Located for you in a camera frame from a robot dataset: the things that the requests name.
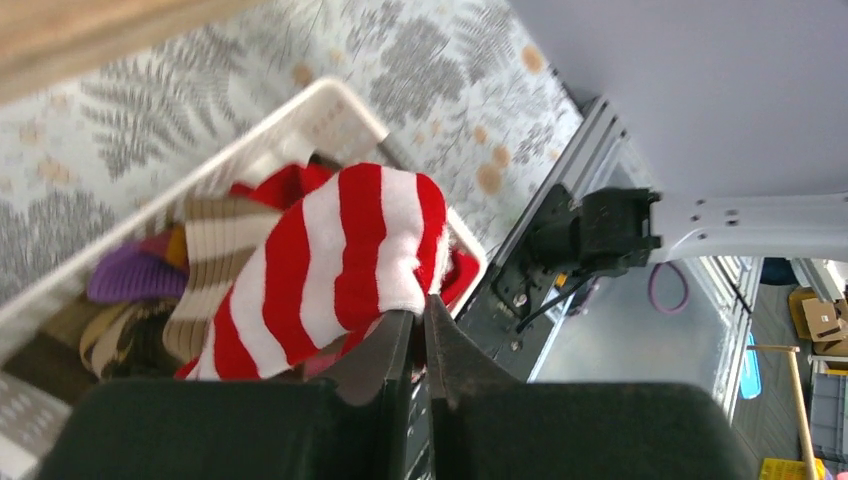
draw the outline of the blue object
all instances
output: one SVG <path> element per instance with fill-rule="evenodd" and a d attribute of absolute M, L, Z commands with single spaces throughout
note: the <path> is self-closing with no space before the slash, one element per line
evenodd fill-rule
<path fill-rule="evenodd" d="M 754 345 L 754 334 L 748 333 L 747 345 Z M 756 398 L 763 392 L 763 384 L 760 381 L 760 364 L 757 362 L 757 352 L 748 350 L 745 352 L 745 361 L 742 364 L 742 373 L 739 376 L 739 395 L 745 400 Z"/>

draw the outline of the sock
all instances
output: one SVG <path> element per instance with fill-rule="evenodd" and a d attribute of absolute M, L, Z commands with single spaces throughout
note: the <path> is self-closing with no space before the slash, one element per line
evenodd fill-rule
<path fill-rule="evenodd" d="M 468 290 L 477 273 L 480 263 L 471 255 L 458 250 L 451 250 L 451 268 L 442 281 L 442 291 L 439 294 L 445 305 L 450 306 Z"/>
<path fill-rule="evenodd" d="M 145 238 L 138 249 L 154 256 L 166 264 L 188 273 L 188 252 L 186 251 L 185 228 L 178 225 L 164 232 Z"/>
<path fill-rule="evenodd" d="M 180 298 L 186 275 L 129 243 L 107 254 L 88 282 L 88 298 L 120 303 L 150 298 Z"/>
<path fill-rule="evenodd" d="M 243 184 L 234 184 L 230 194 L 237 192 L 254 202 L 277 210 L 287 210 L 307 193 L 324 184 L 333 172 L 322 165 L 287 165 L 265 179 L 255 189 Z"/>
<path fill-rule="evenodd" d="M 80 341 L 80 359 L 97 378 L 169 376 L 177 360 L 161 345 L 161 329 L 176 305 L 174 299 L 117 305 L 95 318 Z"/>
<path fill-rule="evenodd" d="M 182 363 L 200 354 L 209 319 L 281 215 L 243 197 L 186 200 L 189 278 L 162 332 L 168 353 Z"/>
<path fill-rule="evenodd" d="M 448 261 L 447 206 L 422 174 L 343 169 L 285 212 L 178 377 L 270 378 L 383 312 L 421 314 Z"/>

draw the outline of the red and white striped sock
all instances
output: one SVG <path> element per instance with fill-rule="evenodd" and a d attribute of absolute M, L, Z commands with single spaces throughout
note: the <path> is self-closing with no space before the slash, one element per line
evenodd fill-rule
<path fill-rule="evenodd" d="M 448 264 L 447 226 L 444 196 L 427 176 L 345 168 L 286 211 L 178 377 L 273 377 L 364 333 L 383 312 L 421 314 Z"/>

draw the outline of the beige striped sock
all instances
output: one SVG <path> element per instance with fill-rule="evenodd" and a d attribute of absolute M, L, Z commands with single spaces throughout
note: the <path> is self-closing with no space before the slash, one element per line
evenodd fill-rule
<path fill-rule="evenodd" d="M 203 347 L 207 322 L 282 212 L 244 197 L 189 199 L 185 203 L 189 279 L 165 325 L 168 352 L 187 363 Z"/>

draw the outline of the fern pattern fabric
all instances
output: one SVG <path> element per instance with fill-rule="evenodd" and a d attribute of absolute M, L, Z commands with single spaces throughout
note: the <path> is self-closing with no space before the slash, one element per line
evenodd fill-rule
<path fill-rule="evenodd" d="M 504 0 L 276 0 L 0 107 L 0 302 L 328 74 L 490 251 L 582 121 Z"/>

